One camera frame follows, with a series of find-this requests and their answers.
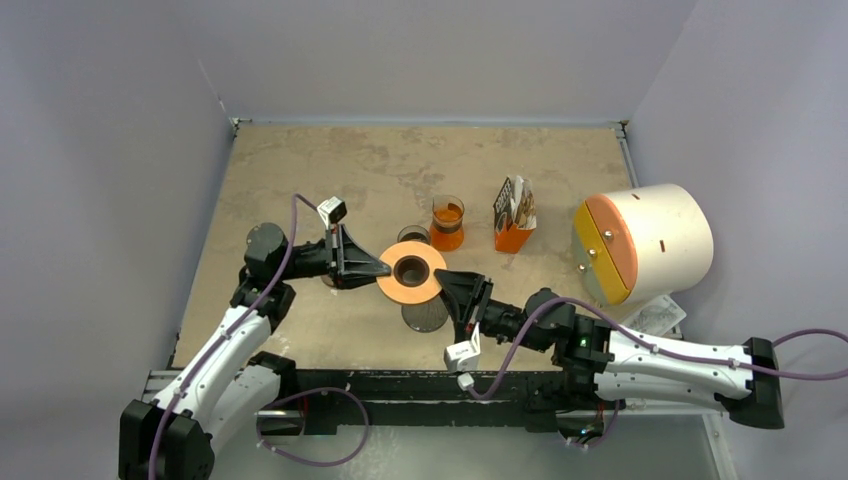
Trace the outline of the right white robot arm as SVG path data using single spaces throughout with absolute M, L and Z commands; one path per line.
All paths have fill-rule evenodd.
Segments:
M 595 307 L 581 314 L 582 301 L 548 288 L 517 307 L 493 299 L 493 284 L 482 274 L 437 269 L 433 278 L 455 333 L 445 363 L 457 375 L 471 367 L 454 353 L 477 357 L 481 338 L 489 337 L 509 343 L 507 362 L 519 348 L 550 353 L 552 364 L 565 373 L 563 397 L 576 407 L 647 398 L 724 411 L 731 421 L 752 428 L 785 425 L 769 340 L 705 345 L 657 337 L 612 324 Z

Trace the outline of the wooden ring dripper stand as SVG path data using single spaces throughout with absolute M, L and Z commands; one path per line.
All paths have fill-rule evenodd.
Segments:
M 389 266 L 389 275 L 377 279 L 388 299 L 401 305 L 419 305 L 441 292 L 435 271 L 446 269 L 447 263 L 432 246 L 419 241 L 399 242 L 387 248 L 379 259 Z

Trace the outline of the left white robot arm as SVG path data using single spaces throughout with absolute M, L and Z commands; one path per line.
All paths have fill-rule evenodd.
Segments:
M 267 404 L 284 409 L 297 399 L 295 362 L 258 350 L 295 299 L 290 281 L 326 276 L 347 290 L 391 272 L 342 224 L 300 246 L 276 224 L 254 227 L 239 285 L 214 333 L 152 399 L 133 400 L 122 412 L 119 478 L 209 478 L 218 452 L 241 423 Z

